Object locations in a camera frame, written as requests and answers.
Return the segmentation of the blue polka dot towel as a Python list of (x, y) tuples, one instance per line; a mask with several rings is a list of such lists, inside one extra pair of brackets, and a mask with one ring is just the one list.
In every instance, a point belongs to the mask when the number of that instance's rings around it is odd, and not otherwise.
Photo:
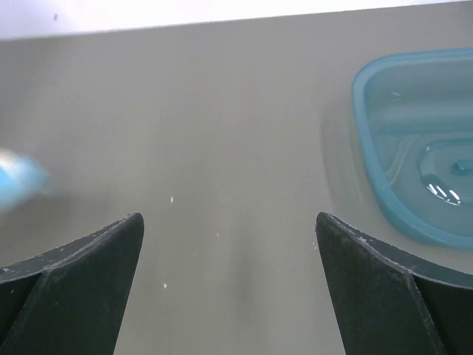
[(1, 214), (37, 195), (52, 195), (52, 175), (28, 155), (1, 148)]

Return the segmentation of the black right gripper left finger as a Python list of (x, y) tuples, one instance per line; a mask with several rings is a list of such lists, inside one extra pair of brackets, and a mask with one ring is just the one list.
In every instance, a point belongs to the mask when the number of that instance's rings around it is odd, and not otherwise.
[(1, 267), (1, 353), (113, 354), (143, 236), (133, 213)]

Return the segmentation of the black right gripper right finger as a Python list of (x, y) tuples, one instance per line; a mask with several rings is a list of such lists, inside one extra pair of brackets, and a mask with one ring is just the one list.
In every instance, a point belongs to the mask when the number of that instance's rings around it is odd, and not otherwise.
[(321, 212), (316, 237), (346, 354), (471, 354), (472, 276)]

